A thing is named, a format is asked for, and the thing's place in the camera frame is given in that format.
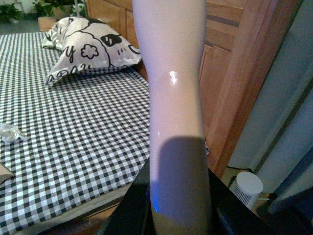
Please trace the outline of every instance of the floor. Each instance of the floor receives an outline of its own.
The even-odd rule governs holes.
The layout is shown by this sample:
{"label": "floor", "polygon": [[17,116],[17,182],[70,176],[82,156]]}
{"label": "floor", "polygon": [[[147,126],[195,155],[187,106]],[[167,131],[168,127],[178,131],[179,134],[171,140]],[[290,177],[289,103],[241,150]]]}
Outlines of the floor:
{"label": "floor", "polygon": [[34,17],[20,20],[18,23],[0,22],[0,35],[32,32],[40,32],[37,19]]}

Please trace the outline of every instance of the printed pillowcase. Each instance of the printed pillowcase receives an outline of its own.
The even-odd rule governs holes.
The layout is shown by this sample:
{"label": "printed pillowcase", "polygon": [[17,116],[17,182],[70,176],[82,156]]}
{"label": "printed pillowcase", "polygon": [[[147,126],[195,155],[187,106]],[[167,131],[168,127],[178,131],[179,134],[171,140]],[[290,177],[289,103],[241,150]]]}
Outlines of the printed pillowcase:
{"label": "printed pillowcase", "polygon": [[81,71],[109,73],[141,60],[138,49],[107,24],[95,19],[61,19],[47,33],[42,47],[62,51],[47,76],[45,85],[48,87],[69,74]]}

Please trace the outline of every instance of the wall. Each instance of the wall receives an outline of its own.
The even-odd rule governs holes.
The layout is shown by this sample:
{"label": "wall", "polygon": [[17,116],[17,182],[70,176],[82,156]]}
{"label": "wall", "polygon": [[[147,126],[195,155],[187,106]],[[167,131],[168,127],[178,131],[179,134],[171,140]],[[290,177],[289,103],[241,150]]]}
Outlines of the wall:
{"label": "wall", "polygon": [[35,13],[33,2],[35,0],[0,0],[0,5],[15,3],[17,9],[28,14]]}

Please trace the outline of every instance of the black and white gingham sheet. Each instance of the black and white gingham sheet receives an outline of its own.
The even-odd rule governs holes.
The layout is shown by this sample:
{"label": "black and white gingham sheet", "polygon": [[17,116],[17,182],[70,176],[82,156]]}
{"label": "black and white gingham sheet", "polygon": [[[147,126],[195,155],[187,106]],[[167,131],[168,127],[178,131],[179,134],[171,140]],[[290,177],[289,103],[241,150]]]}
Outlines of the black and white gingham sheet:
{"label": "black and white gingham sheet", "polygon": [[131,182],[149,155],[149,92],[133,69],[75,75],[45,88],[59,53],[44,33],[0,36],[0,123],[28,141],[0,143],[16,177],[0,185],[0,234],[56,217]]}

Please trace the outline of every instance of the wooden cabinet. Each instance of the wooden cabinet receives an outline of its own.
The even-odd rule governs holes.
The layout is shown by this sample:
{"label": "wooden cabinet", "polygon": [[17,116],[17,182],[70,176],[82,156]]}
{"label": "wooden cabinet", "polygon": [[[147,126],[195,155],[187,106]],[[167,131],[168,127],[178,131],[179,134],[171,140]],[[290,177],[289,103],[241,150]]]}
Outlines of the wooden cabinet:
{"label": "wooden cabinet", "polygon": [[[200,71],[208,165],[223,175],[263,80],[301,0],[207,0]],[[137,46],[131,0],[88,0],[101,18]],[[137,67],[146,77],[143,64]]]}

